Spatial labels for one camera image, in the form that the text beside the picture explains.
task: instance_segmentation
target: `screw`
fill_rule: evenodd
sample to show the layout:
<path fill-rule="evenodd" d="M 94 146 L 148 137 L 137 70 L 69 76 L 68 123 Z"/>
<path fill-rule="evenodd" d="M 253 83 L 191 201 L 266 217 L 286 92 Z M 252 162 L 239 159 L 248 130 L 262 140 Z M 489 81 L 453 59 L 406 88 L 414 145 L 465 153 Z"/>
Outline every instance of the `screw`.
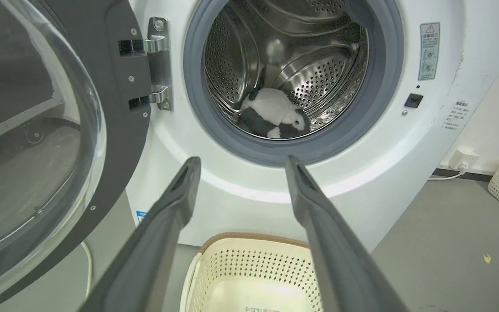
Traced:
<path fill-rule="evenodd" d="M 161 30 L 165 29 L 165 22 L 160 19 L 156 19 L 155 22 L 153 22 L 153 27 L 155 27 L 155 30 L 160 32 Z"/>

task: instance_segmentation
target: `door hinge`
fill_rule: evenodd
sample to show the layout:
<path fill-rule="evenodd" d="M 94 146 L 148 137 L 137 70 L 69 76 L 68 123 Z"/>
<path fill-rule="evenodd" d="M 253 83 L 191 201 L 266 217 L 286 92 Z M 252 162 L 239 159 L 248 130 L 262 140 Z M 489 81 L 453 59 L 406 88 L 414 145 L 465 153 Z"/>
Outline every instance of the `door hinge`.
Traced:
<path fill-rule="evenodd" d="M 149 19 L 147 39 L 144 40 L 151 75 L 149 102 L 158 109 L 172 111 L 172 73 L 168 21 L 161 17 Z"/>

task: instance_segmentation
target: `wall outlet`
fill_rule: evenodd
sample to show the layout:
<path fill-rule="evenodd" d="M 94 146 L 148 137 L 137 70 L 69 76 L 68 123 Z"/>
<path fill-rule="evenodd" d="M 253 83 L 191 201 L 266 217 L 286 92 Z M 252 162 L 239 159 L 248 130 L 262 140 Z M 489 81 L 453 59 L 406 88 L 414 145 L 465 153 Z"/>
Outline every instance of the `wall outlet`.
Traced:
<path fill-rule="evenodd" d="M 461 170 L 460 166 L 463 163 L 467 164 L 467 168 L 473 168 L 473 165 L 479 159 L 479 155 L 472 150 L 458 149 L 454 152 L 450 160 L 448 160 L 448 166 L 453 170 Z"/>

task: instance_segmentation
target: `warning label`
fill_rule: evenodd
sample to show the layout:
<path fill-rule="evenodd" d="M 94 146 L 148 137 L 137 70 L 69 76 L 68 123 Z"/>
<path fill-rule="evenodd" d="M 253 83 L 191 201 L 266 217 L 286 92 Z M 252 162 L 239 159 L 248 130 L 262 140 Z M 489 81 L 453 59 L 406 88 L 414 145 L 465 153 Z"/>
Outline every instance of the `warning label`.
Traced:
<path fill-rule="evenodd" d="M 469 115 L 469 105 L 464 101 L 458 101 L 452 106 L 452 110 L 444 123 L 442 129 L 458 131 L 464 124 L 467 116 Z"/>
<path fill-rule="evenodd" d="M 438 46 L 440 43 L 440 23 L 421 25 L 421 63 L 419 80 L 434 79 L 438 65 Z"/>

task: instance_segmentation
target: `gray rubber seal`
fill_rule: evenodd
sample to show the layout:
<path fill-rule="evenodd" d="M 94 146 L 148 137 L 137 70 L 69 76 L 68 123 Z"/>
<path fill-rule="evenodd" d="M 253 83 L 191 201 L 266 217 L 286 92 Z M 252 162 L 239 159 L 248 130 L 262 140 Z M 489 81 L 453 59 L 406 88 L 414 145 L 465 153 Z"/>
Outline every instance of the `gray rubber seal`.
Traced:
<path fill-rule="evenodd" d="M 404 31 L 395 0 L 348 1 L 348 13 L 366 27 L 369 64 L 353 103 L 324 130 L 289 141 L 262 140 L 236 129 L 211 99 L 202 55 L 211 26 L 228 0 L 202 0 L 188 26 L 184 78 L 188 98 L 200 123 L 220 145 L 266 166 L 283 166 L 287 155 L 309 164 L 340 153 L 364 136 L 380 118 L 398 85 L 404 58 Z"/>

